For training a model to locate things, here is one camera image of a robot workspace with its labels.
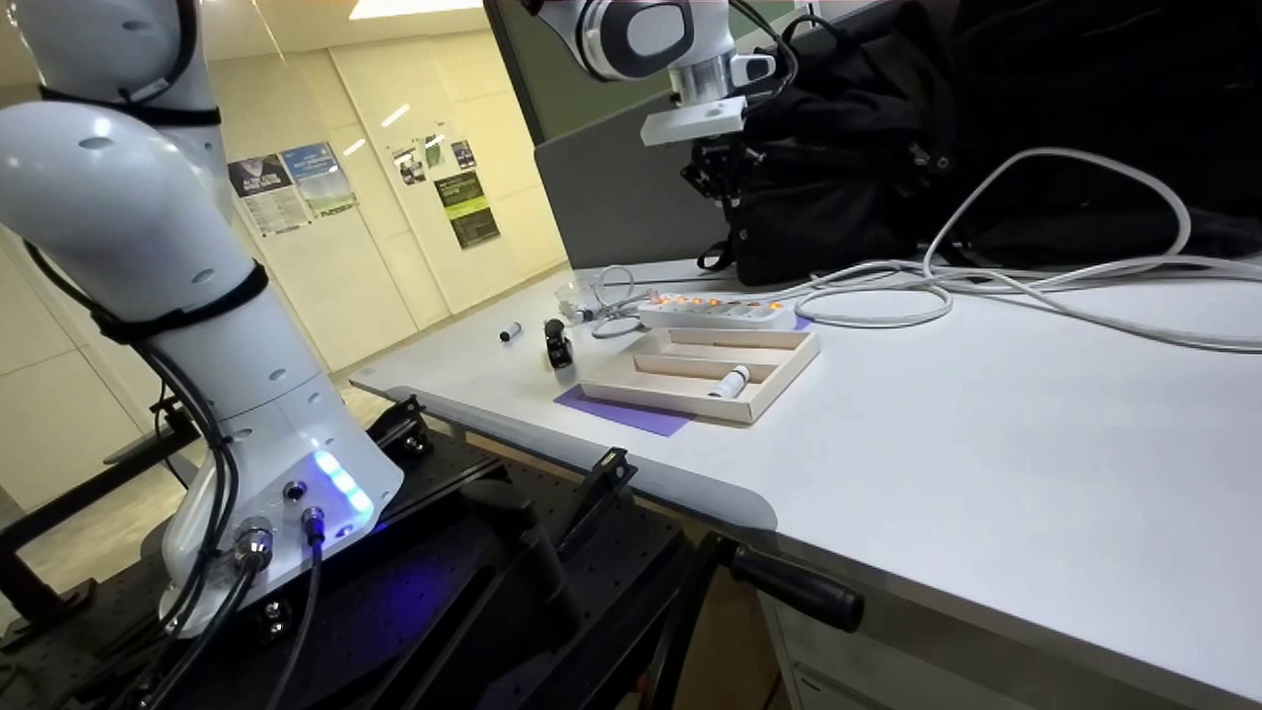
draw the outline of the white wall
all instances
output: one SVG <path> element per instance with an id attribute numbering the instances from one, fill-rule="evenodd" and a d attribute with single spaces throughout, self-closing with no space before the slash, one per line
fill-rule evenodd
<path id="1" fill-rule="evenodd" d="M 238 61 L 213 83 L 228 160 L 333 142 L 361 198 L 299 232 L 245 236 L 333 373 L 564 263 L 491 36 Z M 382 106 L 400 102 L 415 119 L 382 129 Z M 403 191 L 388 170 L 392 146 L 434 124 L 472 142 L 501 242 L 463 254 L 434 191 Z M 32 509 L 85 480 L 152 425 L 156 396 L 156 375 L 0 236 L 0 490 Z"/>

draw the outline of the white cable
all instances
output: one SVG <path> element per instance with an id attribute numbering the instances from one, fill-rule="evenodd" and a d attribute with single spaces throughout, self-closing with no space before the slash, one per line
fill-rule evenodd
<path id="1" fill-rule="evenodd" d="M 979 207 L 979 198 L 1006 178 L 1018 164 L 1028 160 L 1060 160 L 1060 164 L 1088 164 L 1097 170 L 1134 178 L 1142 185 L 1149 185 L 1156 198 L 1168 202 L 1168 211 L 1177 212 L 1177 242 L 1156 254 L 1156 258 L 1134 258 L 1134 261 L 1106 261 L 1106 263 L 1088 263 L 1088 270 L 1068 270 L 1068 273 L 1011 273 L 1011 270 L 951 270 L 944 263 L 944 246 L 954 232 L 954 225 Z M 1055 317 L 1068 317 L 1081 325 L 1097 325 L 1109 333 L 1124 333 L 1124 337 L 1142 337 L 1142 338 L 1156 338 L 1156 345 L 1172 345 L 1172 348 L 1195 348 L 1195 353 L 1226 353 L 1226 354 L 1262 354 L 1262 338 L 1223 338 L 1223 337 L 1195 337 L 1195 333 L 1172 333 L 1172 327 L 1149 327 L 1149 325 L 1134 325 L 1134 319 L 1115 319 L 1115 317 L 1097 317 L 1097 313 L 1081 313 L 1068 309 L 1067 300 L 1055 300 L 1049 292 L 1068 292 L 1068 287 L 1088 287 L 1088 284 L 1115 284 L 1115 282 L 1138 282 L 1138 277 L 1172 277 L 1168 270 L 1195 270 L 1182 277 L 1210 277 L 1210 282 L 1249 282 L 1262 284 L 1262 270 L 1257 263 L 1243 263 L 1243 261 L 1214 261 L 1214 258 L 1182 258 L 1193 242 L 1193 211 L 1182 207 L 1182 198 L 1124 164 L 1113 164 L 1106 156 L 1088 156 L 1088 149 L 1067 149 L 1067 146 L 1034 146 L 1022 149 L 1013 160 L 1006 160 L 934 232 L 934 242 L 927 246 L 923 261 L 869 261 L 869 263 L 854 263 L 829 277 L 817 277 L 800 303 L 798 317 L 817 319 L 817 325 L 834 325 L 834 327 L 865 327 L 865 333 L 893 333 L 893 327 L 923 327 L 944 319 L 954 309 L 954 296 L 981 296 L 981 300 L 1000 300 L 1000 303 L 1022 303 L 1022 309 L 1042 309 Z M 934 313 L 914 313 L 914 317 L 837 317 L 837 313 L 822 313 L 825 300 L 837 296 L 856 296 L 856 292 L 927 292 L 940 300 Z"/>

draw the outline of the white table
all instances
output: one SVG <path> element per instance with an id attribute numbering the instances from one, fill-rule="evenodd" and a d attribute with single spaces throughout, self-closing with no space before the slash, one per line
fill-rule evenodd
<path id="1" fill-rule="evenodd" d="M 834 557 L 1262 701 L 1262 359 L 1177 353 L 961 300 L 918 333 L 822 333 L 822 359 L 752 425 L 643 434 L 567 405 L 528 284 L 354 373 L 443 417 L 592 466 Z M 1088 292 L 1168 327 L 1262 337 L 1243 284 Z M 580 369 L 626 348 L 572 327 Z"/>

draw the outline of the wooden tray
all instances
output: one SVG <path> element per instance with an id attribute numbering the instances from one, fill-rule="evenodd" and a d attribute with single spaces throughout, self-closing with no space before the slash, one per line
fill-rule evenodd
<path id="1" fill-rule="evenodd" d="M 580 386 L 588 398 L 752 425 L 817 354 L 808 333 L 663 327 L 596 373 L 580 369 Z M 747 391 L 712 398 L 734 369 L 751 369 Z"/>

